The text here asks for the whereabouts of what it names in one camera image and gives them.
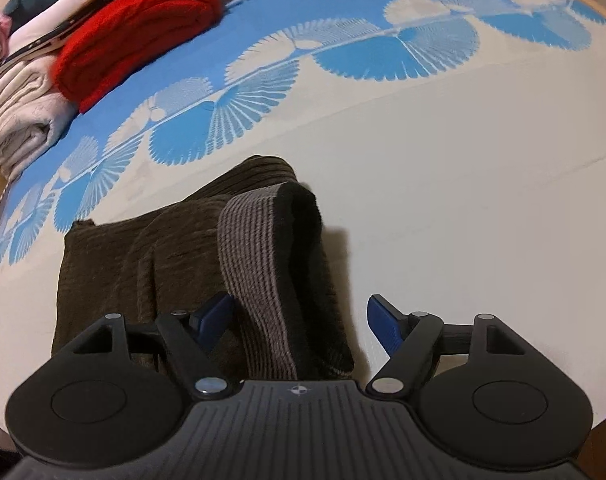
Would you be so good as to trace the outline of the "dark brown corduroy pants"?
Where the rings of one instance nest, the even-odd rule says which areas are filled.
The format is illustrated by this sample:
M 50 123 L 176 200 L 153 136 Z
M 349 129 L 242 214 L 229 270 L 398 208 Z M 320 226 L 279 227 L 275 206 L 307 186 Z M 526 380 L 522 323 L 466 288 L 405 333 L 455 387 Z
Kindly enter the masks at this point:
M 64 238 L 53 349 L 108 313 L 150 324 L 236 301 L 211 360 L 234 380 L 350 378 L 354 358 L 315 195 L 276 156 L 253 156 L 178 203 Z

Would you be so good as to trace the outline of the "white folded quilt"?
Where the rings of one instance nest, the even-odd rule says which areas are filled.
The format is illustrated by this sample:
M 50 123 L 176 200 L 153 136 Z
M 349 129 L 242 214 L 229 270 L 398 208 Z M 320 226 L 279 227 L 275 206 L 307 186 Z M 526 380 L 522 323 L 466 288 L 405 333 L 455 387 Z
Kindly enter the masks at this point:
M 54 85 L 54 55 L 19 62 L 0 77 L 0 172 L 15 180 L 56 144 L 77 108 Z

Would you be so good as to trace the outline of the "blue white patterned bed sheet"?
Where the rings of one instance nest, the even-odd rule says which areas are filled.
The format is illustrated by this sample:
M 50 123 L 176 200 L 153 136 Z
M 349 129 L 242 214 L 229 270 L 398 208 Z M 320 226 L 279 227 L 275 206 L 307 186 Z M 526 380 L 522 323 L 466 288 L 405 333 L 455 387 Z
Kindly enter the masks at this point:
M 48 359 L 64 235 L 245 157 L 316 194 L 359 369 L 369 296 L 492 312 L 606 418 L 606 14 L 581 0 L 236 0 L 130 76 L 0 212 L 0 424 Z

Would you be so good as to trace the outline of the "red folded blanket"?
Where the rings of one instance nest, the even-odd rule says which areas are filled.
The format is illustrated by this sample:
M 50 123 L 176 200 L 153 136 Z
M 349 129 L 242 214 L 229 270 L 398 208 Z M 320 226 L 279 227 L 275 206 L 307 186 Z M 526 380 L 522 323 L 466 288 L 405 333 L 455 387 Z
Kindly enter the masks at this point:
M 221 0 L 114 0 L 68 38 L 51 77 L 81 113 L 223 15 Z

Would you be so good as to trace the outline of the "white pink folded bedding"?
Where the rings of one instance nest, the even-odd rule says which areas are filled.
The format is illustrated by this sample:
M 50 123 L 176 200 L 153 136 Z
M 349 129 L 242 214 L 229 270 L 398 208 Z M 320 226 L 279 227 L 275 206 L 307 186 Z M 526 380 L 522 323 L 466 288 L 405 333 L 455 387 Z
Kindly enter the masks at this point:
M 0 11 L 0 77 L 19 62 L 60 47 L 80 22 L 112 0 L 56 0 L 20 27 L 17 18 Z

